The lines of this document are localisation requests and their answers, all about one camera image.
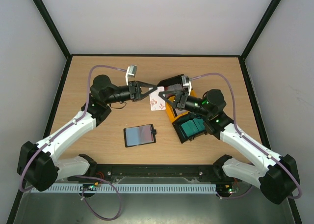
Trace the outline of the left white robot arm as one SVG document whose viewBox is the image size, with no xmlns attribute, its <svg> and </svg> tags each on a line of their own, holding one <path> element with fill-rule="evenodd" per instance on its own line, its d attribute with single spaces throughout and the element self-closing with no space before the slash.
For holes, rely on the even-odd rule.
<svg viewBox="0 0 314 224">
<path fill-rule="evenodd" d="M 22 145 L 17 173 L 31 186 L 21 186 L 20 190 L 26 192 L 36 188 L 42 192 L 60 179 L 88 174 L 95 164 L 89 156 L 83 154 L 63 160 L 60 156 L 80 137 L 106 120 L 111 113 L 111 104 L 140 101 L 156 89 L 156 85 L 140 81 L 116 86 L 107 75 L 89 80 L 86 103 L 68 123 L 36 143 L 27 141 Z"/>
</svg>

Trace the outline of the black leather card holder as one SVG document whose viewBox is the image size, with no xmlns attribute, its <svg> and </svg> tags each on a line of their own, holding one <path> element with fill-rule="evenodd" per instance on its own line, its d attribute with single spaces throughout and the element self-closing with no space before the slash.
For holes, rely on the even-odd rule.
<svg viewBox="0 0 314 224">
<path fill-rule="evenodd" d="M 123 133 L 126 148 L 156 143 L 157 131 L 153 124 L 124 128 Z"/>
</svg>

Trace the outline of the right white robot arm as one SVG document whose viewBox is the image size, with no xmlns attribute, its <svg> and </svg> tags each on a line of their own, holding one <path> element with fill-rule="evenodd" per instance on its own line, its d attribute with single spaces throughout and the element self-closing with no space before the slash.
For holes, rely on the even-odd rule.
<svg viewBox="0 0 314 224">
<path fill-rule="evenodd" d="M 250 163 L 242 163 L 231 156 L 223 156 L 214 168 L 218 180 L 228 177 L 240 179 L 258 189 L 272 203 L 280 204 L 293 199 L 292 192 L 302 195 L 296 161 L 290 155 L 281 156 L 252 139 L 241 130 L 235 118 L 228 117 L 223 109 L 224 96 L 219 89 L 207 91 L 202 98 L 190 96 L 184 90 L 160 92 L 159 97 L 172 108 L 186 110 L 203 118 L 208 134 L 235 148 Z"/>
</svg>

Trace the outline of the white patterned card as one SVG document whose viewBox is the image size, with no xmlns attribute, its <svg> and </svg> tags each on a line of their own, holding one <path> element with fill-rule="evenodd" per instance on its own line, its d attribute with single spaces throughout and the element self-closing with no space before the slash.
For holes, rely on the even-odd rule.
<svg viewBox="0 0 314 224">
<path fill-rule="evenodd" d="M 164 87 L 158 86 L 157 90 L 149 94 L 151 111 L 163 111 L 166 109 L 165 101 L 159 97 L 159 92 L 163 92 Z"/>
</svg>

